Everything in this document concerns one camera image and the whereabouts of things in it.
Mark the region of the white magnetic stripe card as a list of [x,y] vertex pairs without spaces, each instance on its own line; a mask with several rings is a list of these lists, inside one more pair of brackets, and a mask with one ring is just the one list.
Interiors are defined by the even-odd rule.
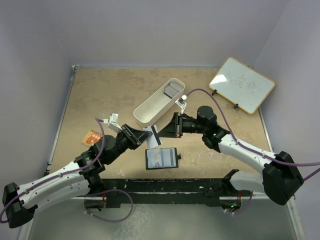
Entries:
[[143,128],[143,130],[149,131],[152,133],[151,136],[146,140],[147,146],[150,149],[153,149],[153,148],[158,147],[163,144],[162,140],[158,137],[158,128],[155,124],[148,126],[148,127],[145,127],[145,128]]

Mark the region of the white plastic card tray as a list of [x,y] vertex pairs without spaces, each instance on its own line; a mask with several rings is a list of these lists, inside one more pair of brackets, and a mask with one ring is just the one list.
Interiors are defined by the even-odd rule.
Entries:
[[[174,98],[169,98],[164,94],[164,88],[170,82],[175,82],[183,88]],[[186,85],[181,80],[170,78],[133,111],[137,124],[142,128],[155,124],[157,120],[176,104],[175,101],[184,95],[185,87]]]

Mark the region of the black leather card holder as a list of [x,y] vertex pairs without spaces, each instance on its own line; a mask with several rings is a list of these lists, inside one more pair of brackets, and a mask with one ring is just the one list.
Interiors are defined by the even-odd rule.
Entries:
[[145,168],[146,170],[178,168],[181,158],[175,147],[146,149]]

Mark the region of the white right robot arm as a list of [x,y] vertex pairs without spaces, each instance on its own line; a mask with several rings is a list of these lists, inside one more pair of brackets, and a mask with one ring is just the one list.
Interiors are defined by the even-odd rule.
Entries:
[[157,136],[181,138],[184,133],[201,134],[202,141],[209,149],[231,156],[256,171],[248,173],[237,170],[224,181],[222,190],[228,196],[238,191],[259,192],[284,206],[304,183],[293,158],[287,152],[265,151],[236,138],[231,131],[218,125],[217,116],[210,106],[200,106],[196,118],[174,113]]

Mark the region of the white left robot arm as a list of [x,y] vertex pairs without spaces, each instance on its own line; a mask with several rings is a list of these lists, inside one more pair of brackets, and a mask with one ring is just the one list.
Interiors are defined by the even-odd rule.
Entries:
[[3,189],[2,224],[18,228],[34,217],[42,207],[55,205],[73,197],[98,196],[103,191],[99,174],[126,150],[135,150],[150,136],[151,131],[137,130],[127,124],[118,128],[116,136],[103,134],[75,160],[59,170],[29,183],[14,182]]

